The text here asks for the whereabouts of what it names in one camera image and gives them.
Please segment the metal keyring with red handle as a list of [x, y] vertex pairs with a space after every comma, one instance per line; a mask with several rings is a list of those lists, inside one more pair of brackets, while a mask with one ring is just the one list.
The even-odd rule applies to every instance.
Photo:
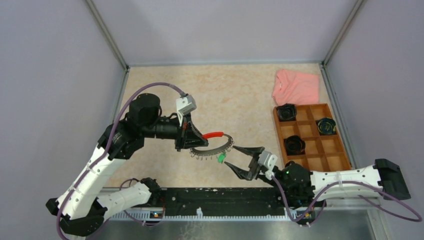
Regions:
[[226, 153], [227, 156], [234, 144], [233, 137], [221, 131], [206, 133], [203, 137], [208, 140], [208, 146], [190, 149], [190, 156], [200, 161], [217, 161], [221, 153]]

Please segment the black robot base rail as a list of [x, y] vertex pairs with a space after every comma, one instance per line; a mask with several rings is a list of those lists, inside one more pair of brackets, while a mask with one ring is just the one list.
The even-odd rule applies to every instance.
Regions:
[[169, 187], [136, 206], [164, 209], [166, 217], [194, 216], [199, 208], [206, 217], [284, 216], [286, 210], [276, 187]]

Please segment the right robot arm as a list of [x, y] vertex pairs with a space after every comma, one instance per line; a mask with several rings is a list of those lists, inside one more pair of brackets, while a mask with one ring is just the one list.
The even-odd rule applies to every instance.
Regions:
[[251, 157], [244, 170], [225, 162], [235, 175], [246, 181], [261, 180], [281, 192], [291, 208], [299, 208], [327, 199], [376, 198], [409, 200], [411, 194], [399, 165], [379, 158], [374, 164], [351, 170], [315, 171], [289, 161], [283, 169], [276, 165], [279, 159], [264, 147], [240, 147], [235, 150]]

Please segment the green key tag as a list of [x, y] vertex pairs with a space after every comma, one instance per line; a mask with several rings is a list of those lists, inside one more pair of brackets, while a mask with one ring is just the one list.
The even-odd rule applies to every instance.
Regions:
[[219, 164], [223, 164], [225, 161], [225, 158], [227, 157], [227, 154], [225, 152], [222, 152], [218, 157], [217, 157], [217, 162]]

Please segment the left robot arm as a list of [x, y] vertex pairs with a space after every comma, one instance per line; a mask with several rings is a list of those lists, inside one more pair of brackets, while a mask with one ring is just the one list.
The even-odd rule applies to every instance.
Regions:
[[109, 178], [144, 146], [147, 138], [174, 140], [177, 151], [208, 146], [191, 118], [197, 107], [194, 98], [184, 94], [175, 104], [176, 111], [170, 116], [162, 115], [160, 98], [152, 93], [140, 94], [125, 104], [125, 117], [106, 128], [70, 188], [46, 203], [50, 213], [56, 215], [56, 228], [62, 239], [68, 235], [89, 236], [121, 211], [142, 204], [154, 207], [160, 202], [160, 186], [150, 177], [100, 195]]

